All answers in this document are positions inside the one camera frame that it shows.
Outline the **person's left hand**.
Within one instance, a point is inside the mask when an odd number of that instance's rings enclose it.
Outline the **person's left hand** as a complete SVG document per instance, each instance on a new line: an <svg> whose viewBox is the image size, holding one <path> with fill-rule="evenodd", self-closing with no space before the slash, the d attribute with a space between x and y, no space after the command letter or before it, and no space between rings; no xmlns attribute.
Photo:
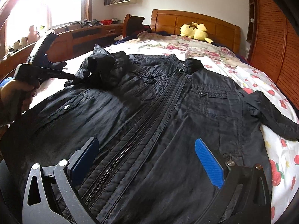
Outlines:
<svg viewBox="0 0 299 224"><path fill-rule="evenodd" d="M1 87L1 125L12 123L27 111L39 88L38 80L30 85L15 79Z"/></svg>

